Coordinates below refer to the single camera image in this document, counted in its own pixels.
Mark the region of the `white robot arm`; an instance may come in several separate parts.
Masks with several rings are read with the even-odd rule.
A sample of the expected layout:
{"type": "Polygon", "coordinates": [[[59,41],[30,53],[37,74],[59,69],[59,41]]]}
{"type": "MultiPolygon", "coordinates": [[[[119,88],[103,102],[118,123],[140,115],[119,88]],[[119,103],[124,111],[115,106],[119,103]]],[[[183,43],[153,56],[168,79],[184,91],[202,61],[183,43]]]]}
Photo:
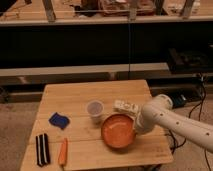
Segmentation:
{"type": "Polygon", "coordinates": [[[176,114],[172,107],[171,98],[164,94],[144,103],[134,120],[135,132],[147,134],[159,125],[213,153],[213,126],[176,114]]]}

